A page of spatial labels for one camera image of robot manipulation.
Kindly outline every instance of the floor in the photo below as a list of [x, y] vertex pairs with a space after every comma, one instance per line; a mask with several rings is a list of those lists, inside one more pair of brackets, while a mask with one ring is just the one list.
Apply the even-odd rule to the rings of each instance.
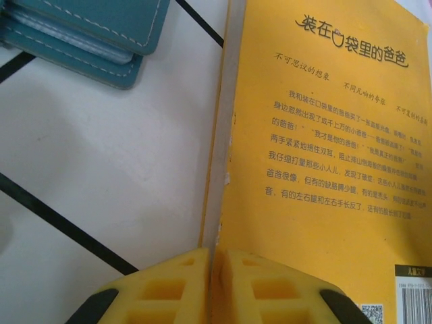
[[[223, 36], [228, 0], [188, 2]], [[0, 86], [0, 172], [139, 269], [195, 248], [221, 53], [173, 0], [132, 90], [31, 61]], [[64, 323], [121, 275], [0, 193], [2, 323]]]

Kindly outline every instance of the teal leather case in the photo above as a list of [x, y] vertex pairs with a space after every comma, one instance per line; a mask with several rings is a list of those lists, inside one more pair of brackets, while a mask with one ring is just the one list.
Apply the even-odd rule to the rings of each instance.
[[[113, 63], [7, 16], [7, 5], [34, 11], [68, 28], [133, 52], [125, 64]], [[98, 81], [133, 86], [142, 56], [157, 46], [169, 0], [11, 0], [2, 6], [0, 41]]]

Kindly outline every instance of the yellow book cover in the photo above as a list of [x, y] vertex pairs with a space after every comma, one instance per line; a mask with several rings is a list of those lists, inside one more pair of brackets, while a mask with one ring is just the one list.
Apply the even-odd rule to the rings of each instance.
[[237, 248], [339, 286], [376, 324], [432, 323], [428, 28], [393, 0], [230, 6], [214, 304]]

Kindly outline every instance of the qr code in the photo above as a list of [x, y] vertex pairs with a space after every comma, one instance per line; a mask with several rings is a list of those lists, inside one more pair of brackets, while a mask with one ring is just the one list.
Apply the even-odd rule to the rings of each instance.
[[373, 324], [384, 324], [384, 307], [382, 304], [362, 304], [362, 312]]

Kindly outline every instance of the teal wallet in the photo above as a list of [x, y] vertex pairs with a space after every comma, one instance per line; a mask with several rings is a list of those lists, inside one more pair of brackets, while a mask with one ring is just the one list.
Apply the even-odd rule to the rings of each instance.
[[116, 88], [155, 51], [169, 0], [0, 0], [0, 42]]

